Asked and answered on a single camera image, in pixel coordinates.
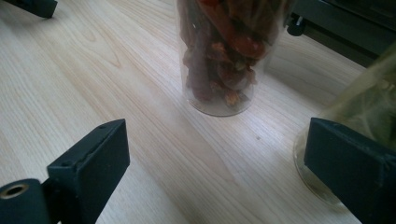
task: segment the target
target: wooden table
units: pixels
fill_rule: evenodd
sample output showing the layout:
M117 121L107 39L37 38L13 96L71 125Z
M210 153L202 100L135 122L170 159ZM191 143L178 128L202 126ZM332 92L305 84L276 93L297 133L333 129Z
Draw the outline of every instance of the wooden table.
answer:
M363 68L283 34L253 105L182 96L172 0L60 0L43 20L0 1L0 186L126 119L131 165L97 223L359 223L304 185L296 135Z

